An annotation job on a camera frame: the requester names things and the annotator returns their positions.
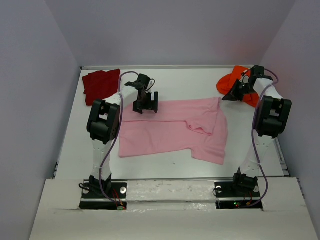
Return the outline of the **pink t shirt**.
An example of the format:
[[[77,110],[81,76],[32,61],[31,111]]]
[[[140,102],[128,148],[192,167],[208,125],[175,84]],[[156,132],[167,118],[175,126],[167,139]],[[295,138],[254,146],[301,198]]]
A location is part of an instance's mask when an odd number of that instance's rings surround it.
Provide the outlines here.
[[[228,123],[221,98],[161,101],[158,112],[124,109],[119,134],[121,158],[189,149],[194,159],[223,165]]]

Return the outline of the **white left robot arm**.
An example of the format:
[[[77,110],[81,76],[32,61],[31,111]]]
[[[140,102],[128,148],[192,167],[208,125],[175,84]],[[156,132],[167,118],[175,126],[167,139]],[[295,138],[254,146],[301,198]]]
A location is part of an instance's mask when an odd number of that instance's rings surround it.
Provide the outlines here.
[[[87,132],[93,145],[93,168],[89,183],[107,189],[112,184],[110,154],[120,133],[124,108],[132,111],[158,112],[159,93],[151,92],[156,81],[145,74],[138,74],[136,81],[129,81],[109,98],[93,102],[87,122]]]

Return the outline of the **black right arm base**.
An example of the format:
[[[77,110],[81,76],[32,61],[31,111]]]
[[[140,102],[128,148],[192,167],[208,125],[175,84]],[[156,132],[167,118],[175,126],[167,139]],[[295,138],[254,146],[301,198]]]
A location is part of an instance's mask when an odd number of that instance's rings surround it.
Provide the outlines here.
[[[263,209],[258,177],[236,172],[232,180],[215,182],[212,193],[218,210]]]

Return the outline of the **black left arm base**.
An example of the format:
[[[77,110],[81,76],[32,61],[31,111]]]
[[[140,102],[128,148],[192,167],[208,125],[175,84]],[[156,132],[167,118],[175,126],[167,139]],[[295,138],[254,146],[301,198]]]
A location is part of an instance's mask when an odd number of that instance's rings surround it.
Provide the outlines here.
[[[128,184],[124,181],[107,180],[99,182],[93,176],[78,184],[81,189],[79,208],[81,210],[124,211],[127,209]]]

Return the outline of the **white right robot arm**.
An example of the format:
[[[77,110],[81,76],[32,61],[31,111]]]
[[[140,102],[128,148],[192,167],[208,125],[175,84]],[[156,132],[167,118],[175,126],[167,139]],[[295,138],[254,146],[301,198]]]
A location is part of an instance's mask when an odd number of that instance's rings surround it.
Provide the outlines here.
[[[277,92],[275,85],[279,79],[274,80],[266,74],[267,71],[259,65],[243,71],[222,98],[223,101],[243,102],[246,95],[258,94],[251,127],[252,144],[238,168],[237,175],[240,177],[254,179],[259,176],[266,152],[284,132],[290,115],[292,101]]]

